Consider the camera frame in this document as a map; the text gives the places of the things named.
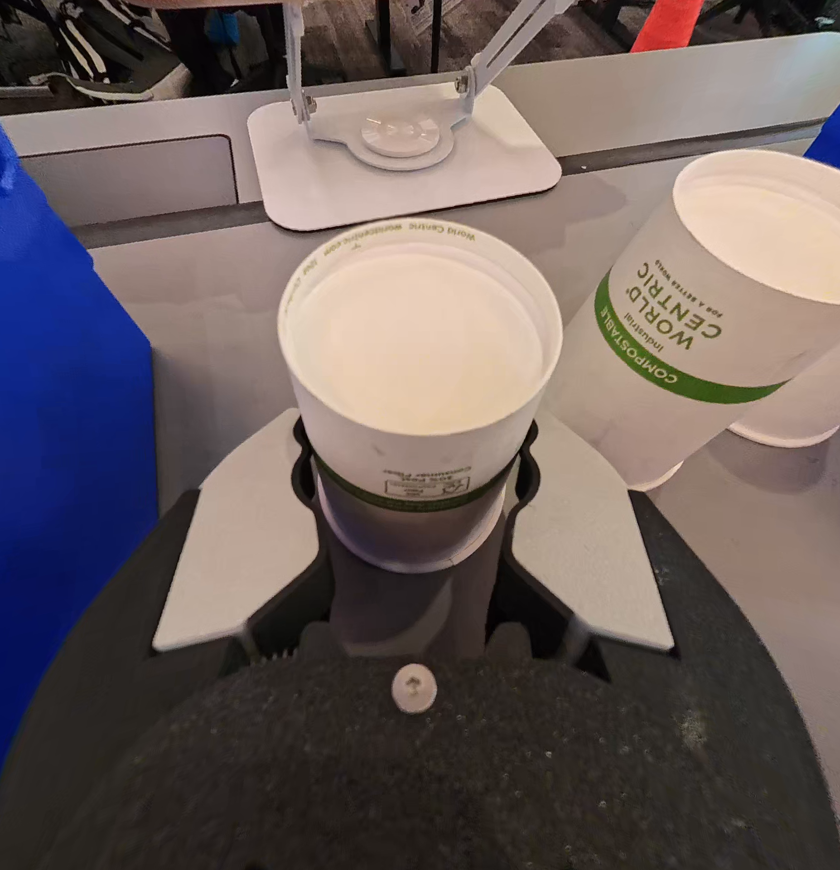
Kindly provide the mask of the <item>blue plastic bin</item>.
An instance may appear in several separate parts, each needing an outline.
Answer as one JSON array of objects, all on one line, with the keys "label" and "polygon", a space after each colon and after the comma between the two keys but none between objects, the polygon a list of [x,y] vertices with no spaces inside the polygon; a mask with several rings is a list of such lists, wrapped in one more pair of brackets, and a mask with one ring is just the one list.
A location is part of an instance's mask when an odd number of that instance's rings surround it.
[{"label": "blue plastic bin", "polygon": [[840,169],[840,103],[806,150],[805,157]]},{"label": "blue plastic bin", "polygon": [[157,519],[150,342],[0,122],[0,774],[61,644]]}]

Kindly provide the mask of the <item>orange traffic cone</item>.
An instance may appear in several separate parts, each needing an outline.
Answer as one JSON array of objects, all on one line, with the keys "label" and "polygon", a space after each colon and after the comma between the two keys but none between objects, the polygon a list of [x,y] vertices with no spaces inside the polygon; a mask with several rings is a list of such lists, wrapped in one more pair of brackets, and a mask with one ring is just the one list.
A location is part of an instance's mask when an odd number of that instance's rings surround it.
[{"label": "orange traffic cone", "polygon": [[631,53],[685,48],[690,44],[704,1],[656,1],[638,32]]}]

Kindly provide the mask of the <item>black white striped bag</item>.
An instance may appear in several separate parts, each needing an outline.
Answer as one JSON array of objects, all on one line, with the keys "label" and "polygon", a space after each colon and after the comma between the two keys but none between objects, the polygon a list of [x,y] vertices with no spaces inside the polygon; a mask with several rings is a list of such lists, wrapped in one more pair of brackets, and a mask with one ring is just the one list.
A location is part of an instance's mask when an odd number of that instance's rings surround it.
[{"label": "black white striped bag", "polygon": [[64,1],[52,16],[59,59],[46,85],[65,107],[185,97],[192,82],[153,9],[119,1]]}]

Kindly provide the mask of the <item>green banded white paper cup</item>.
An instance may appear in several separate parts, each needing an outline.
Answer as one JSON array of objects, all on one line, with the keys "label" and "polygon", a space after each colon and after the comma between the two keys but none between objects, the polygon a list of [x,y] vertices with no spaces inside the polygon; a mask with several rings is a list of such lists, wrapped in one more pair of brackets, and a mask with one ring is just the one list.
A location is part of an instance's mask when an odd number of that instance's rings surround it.
[{"label": "green banded white paper cup", "polygon": [[276,335],[342,544],[392,572],[466,560],[562,349],[542,273],[459,223],[367,223],[295,267]]},{"label": "green banded white paper cup", "polygon": [[564,330],[547,405],[632,489],[840,343],[840,169],[691,161]]},{"label": "green banded white paper cup", "polygon": [[728,430],[755,443],[799,448],[828,440],[839,427],[840,344]]}]

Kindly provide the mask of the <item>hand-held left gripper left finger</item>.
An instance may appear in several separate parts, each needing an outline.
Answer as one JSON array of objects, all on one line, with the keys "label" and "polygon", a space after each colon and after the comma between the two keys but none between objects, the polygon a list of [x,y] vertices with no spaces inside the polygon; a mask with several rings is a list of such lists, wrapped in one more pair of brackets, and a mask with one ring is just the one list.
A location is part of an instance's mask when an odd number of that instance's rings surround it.
[{"label": "hand-held left gripper left finger", "polygon": [[327,619],[334,576],[310,447],[287,410],[208,474],[154,631],[157,653],[235,640],[250,658],[295,650]]}]

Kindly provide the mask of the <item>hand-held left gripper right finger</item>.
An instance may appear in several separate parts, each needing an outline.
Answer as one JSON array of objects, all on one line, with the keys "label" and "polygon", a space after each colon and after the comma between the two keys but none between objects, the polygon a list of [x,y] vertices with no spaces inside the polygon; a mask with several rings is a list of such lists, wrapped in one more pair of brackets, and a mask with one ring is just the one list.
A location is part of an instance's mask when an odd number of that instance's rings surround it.
[{"label": "hand-held left gripper right finger", "polygon": [[531,657],[604,670],[601,642],[669,655],[675,637],[630,491],[588,443],[540,410],[517,455],[491,632],[517,624]]}]

